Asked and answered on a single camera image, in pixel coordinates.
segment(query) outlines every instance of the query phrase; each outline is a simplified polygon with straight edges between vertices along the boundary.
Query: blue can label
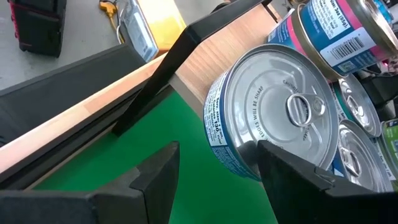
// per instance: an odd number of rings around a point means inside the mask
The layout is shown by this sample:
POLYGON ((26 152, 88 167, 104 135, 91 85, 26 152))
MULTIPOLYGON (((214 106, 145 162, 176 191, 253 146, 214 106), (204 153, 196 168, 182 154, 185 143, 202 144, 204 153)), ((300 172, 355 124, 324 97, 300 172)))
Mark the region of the blue can label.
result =
POLYGON ((336 156, 333 160, 333 162, 331 163, 332 166, 332 172, 339 176, 339 177, 346 177, 346 169, 344 168, 344 164, 343 161, 341 160, 341 156, 340 156, 340 150, 337 149, 336 151, 336 156))
POLYGON ((287 27, 287 19, 282 21, 268 36, 268 43, 270 44, 282 44, 291 48, 295 48, 292 38, 289 34, 287 27))
POLYGON ((289 14, 284 18, 284 20, 281 21, 278 26, 268 35, 267 43, 282 44, 305 55, 301 43, 293 29, 291 16, 292 13, 296 12, 294 10, 290 10, 289 14))
POLYGON ((240 158, 226 132, 224 94, 228 74, 224 73, 210 87, 203 107, 205 134, 217 159, 232 173, 241 177, 260 180, 240 158))
POLYGON ((338 122, 348 119, 347 114, 344 112, 344 109, 343 109, 342 105, 340 104, 339 98, 337 97, 335 86, 332 85, 330 87, 330 89, 331 89, 331 93, 333 94, 333 99, 335 100, 335 105, 336 105, 337 115, 338 115, 338 122))
POLYGON ((300 15, 313 46, 339 74, 355 72, 384 58, 346 0, 312 0, 300 15))

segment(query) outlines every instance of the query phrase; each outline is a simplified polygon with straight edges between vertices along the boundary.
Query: black plastic frame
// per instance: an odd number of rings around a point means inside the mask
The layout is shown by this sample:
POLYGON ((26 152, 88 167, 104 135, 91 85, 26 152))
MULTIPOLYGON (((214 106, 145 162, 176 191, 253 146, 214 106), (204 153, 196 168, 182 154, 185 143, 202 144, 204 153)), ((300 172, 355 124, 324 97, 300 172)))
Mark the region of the black plastic frame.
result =
POLYGON ((140 111, 137 108, 143 108, 146 102, 168 84, 177 69, 201 42, 258 4, 267 6, 270 2, 271 0, 238 0, 187 26, 136 99, 118 119, 112 132, 120 136, 138 121, 137 114, 140 111))
POLYGON ((116 121, 113 133, 122 135, 169 95, 171 87, 162 91, 161 89, 168 85, 175 71, 201 42, 258 4, 263 3, 266 6, 270 2, 271 0, 238 0, 187 26, 146 84, 143 83, 123 94, 78 126, 0 173, 0 189, 28 187, 116 121))

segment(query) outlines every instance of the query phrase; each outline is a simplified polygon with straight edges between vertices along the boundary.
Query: black tool case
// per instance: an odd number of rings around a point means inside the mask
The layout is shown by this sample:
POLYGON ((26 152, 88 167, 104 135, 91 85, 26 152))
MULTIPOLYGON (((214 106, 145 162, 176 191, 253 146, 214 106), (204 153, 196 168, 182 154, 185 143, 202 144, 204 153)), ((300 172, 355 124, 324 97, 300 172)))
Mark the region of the black tool case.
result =
POLYGON ((19 48, 59 57, 67 0, 8 0, 19 48))

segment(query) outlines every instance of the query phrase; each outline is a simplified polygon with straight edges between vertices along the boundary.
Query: green mat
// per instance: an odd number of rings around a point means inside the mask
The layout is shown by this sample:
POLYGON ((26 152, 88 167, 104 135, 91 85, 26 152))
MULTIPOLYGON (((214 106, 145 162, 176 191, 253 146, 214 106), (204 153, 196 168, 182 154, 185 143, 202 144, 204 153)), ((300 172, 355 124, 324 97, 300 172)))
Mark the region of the green mat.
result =
POLYGON ((264 189, 224 168, 202 122, 176 93, 120 138, 101 138, 36 190, 97 189, 173 140, 180 142, 180 174, 170 223, 276 223, 264 189))

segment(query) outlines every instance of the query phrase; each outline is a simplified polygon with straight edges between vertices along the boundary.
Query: white label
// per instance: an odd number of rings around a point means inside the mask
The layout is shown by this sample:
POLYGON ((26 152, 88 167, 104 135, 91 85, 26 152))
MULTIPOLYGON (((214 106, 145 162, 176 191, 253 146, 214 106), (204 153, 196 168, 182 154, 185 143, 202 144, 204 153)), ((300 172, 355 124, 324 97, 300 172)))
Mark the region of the white label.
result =
POLYGON ((320 54, 333 67, 374 46, 376 44, 372 38, 366 32, 365 28, 361 27, 325 47, 320 51, 320 54))
POLYGON ((338 170, 336 170, 336 169, 333 170, 333 173, 334 173, 335 175, 339 176, 339 177, 344 177, 344 175, 343 175, 340 171, 338 171, 338 170))
POLYGON ((145 55, 148 47, 152 47, 152 40, 150 39, 147 30, 145 28, 144 21, 141 18, 141 15, 136 12, 134 13, 134 18, 137 22, 137 25, 139 26, 139 30, 141 31, 141 34, 139 32, 135 32, 136 35, 139 35, 137 38, 137 42, 134 44, 135 47, 140 47, 142 50, 142 53, 145 55))
POLYGON ((226 73, 222 74, 210 87, 203 108, 203 122, 210 146, 226 146, 224 130, 221 127, 220 99, 226 73))
POLYGON ((311 2, 315 15, 329 39, 334 38, 351 27, 337 5, 336 0, 317 0, 311 2))
POLYGON ((335 89, 333 88, 333 86, 331 86, 330 88, 331 88, 331 92, 333 94, 333 99, 335 100, 335 105, 336 105, 337 115, 338 115, 338 121, 341 122, 342 120, 347 119, 347 115, 346 115, 346 113, 344 113, 343 108, 341 107, 340 102, 337 99, 337 95, 336 95, 335 89))
POLYGON ((377 141, 377 139, 371 139, 371 141, 373 142, 373 144, 375 145, 376 149, 377 149, 377 153, 379 154, 379 157, 381 159, 381 161, 383 162, 384 168, 387 172, 388 175, 388 179, 390 180, 397 180, 396 177, 394 176, 394 174, 392 174, 390 167, 388 166, 386 159, 383 156, 383 153, 381 152, 381 147, 379 142, 377 141))

